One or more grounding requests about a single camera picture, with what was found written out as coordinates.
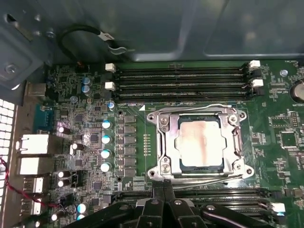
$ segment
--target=black cable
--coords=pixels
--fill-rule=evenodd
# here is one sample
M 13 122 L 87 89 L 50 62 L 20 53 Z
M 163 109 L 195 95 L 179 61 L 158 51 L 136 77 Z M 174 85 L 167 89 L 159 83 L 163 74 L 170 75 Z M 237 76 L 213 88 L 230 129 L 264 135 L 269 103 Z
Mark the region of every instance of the black cable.
M 79 65 L 82 65 L 81 61 L 69 49 L 67 49 L 62 43 L 62 40 L 66 35 L 68 35 L 72 32 L 76 32 L 76 31 L 90 32 L 97 36 L 99 36 L 101 32 L 99 29 L 96 29 L 89 25 L 75 24 L 70 27 L 67 27 L 65 30 L 63 30 L 63 32 L 59 36 L 57 36 L 57 44 L 58 44 L 59 48 L 61 49 L 61 51 L 67 57 L 69 57 L 71 60 L 73 60 L 74 62 L 77 62 L 77 64 L 79 64 Z

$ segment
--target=cpu socket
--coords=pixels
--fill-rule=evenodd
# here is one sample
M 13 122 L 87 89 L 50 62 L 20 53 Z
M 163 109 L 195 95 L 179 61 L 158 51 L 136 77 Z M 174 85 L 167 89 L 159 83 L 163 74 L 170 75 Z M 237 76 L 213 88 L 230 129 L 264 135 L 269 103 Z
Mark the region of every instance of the cpu socket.
M 156 125 L 157 166 L 152 180 L 173 184 L 217 183 L 247 178 L 240 122 L 246 113 L 230 105 L 168 107 L 147 115 Z

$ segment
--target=red cable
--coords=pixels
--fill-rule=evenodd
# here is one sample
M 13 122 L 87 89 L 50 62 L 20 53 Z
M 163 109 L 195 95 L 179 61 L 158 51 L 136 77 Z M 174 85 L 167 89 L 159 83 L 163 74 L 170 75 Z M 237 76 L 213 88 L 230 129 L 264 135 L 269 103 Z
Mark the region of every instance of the red cable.
M 58 204 L 54 204 L 54 203 L 49 203 L 49 204 L 45 204 L 41 201 L 39 201 L 38 199 L 35 199 L 33 197 L 30 197 L 25 191 L 21 191 L 21 190 L 18 190 L 16 189 L 15 187 L 13 187 L 10 183 L 9 183 L 9 168 L 8 168 L 8 165 L 7 163 L 0 157 L 0 165 L 3 165 L 5 167 L 5 186 L 7 186 L 10 190 L 20 194 L 20 195 L 23 195 L 25 198 L 27 199 L 30 199 L 36 203 L 40 203 L 42 206 L 45 206 L 45 207 L 51 207 L 51 208 L 59 208 L 60 205 Z

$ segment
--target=motherboard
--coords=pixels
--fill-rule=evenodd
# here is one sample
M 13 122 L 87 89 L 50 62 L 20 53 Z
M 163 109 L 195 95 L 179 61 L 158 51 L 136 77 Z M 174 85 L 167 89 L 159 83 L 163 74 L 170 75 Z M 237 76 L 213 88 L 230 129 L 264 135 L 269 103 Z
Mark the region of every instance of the motherboard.
M 164 179 L 196 207 L 304 227 L 303 73 L 293 60 L 53 66 L 33 134 L 62 141 L 44 171 L 22 174 L 47 182 L 46 200 L 72 203 L 39 209 L 36 227 L 135 205 Z

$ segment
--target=green circuit board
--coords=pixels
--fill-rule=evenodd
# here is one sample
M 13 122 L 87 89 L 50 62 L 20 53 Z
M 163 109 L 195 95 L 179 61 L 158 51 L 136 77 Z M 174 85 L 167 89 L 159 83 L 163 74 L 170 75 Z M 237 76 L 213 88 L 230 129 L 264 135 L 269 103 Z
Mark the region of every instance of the green circuit board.
M 168 68 L 172 64 L 182 67 L 231 67 L 243 63 L 125 63 L 117 64 L 117 67 Z M 92 64 L 87 73 L 75 73 L 74 66 L 54 66 L 48 71 L 48 78 L 51 79 L 49 84 L 59 94 L 58 103 L 52 107 L 54 129 L 59 125 L 69 127 L 73 136 L 66 138 L 86 146 L 85 151 L 76 152 L 74 156 L 70 156 L 69 151 L 64 152 L 61 156 L 63 162 L 57 163 L 55 171 L 72 169 L 87 172 L 83 187 L 75 191 L 67 188 L 60 190 L 61 193 L 74 192 L 78 202 L 88 202 L 89 213 L 93 213 L 109 205 L 109 195 L 114 191 L 149 190 L 152 182 L 146 172 L 156 165 L 157 154 L 155 125 L 147 122 L 147 114 L 168 106 L 206 106 L 214 103 L 233 105 L 247 113 L 247 119 L 241 123 L 243 154 L 246 164 L 255 169 L 255 175 L 240 182 L 238 187 L 263 187 L 282 191 L 284 196 L 278 201 L 285 204 L 288 226 L 278 227 L 304 227 L 304 104 L 294 102 L 289 94 L 291 86 L 304 78 L 304 69 L 298 68 L 296 61 L 261 61 L 265 95 L 250 101 L 124 103 L 117 104 L 113 111 L 107 108 L 104 98 L 103 68 L 104 66 Z M 288 76 L 280 75 L 282 69 L 288 71 Z M 85 76 L 93 80 L 94 95 L 90 98 L 81 94 L 81 82 Z M 76 104 L 70 103 L 72 95 L 78 97 Z M 102 130 L 103 120 L 112 123 L 110 130 Z M 110 145 L 101 143 L 105 134 L 113 139 Z M 121 163 L 123 159 L 119 153 L 121 146 L 118 141 L 123 138 L 128 138 L 128 147 L 133 150 L 128 166 Z M 105 162 L 100 156 L 102 149 L 109 149 L 114 154 L 106 160 L 111 163 L 113 170 L 107 174 L 100 170 L 100 165 Z M 51 195 L 56 198 L 58 190 L 52 190 Z M 76 217 L 77 214 L 65 217 L 47 227 L 63 227 L 75 221 Z

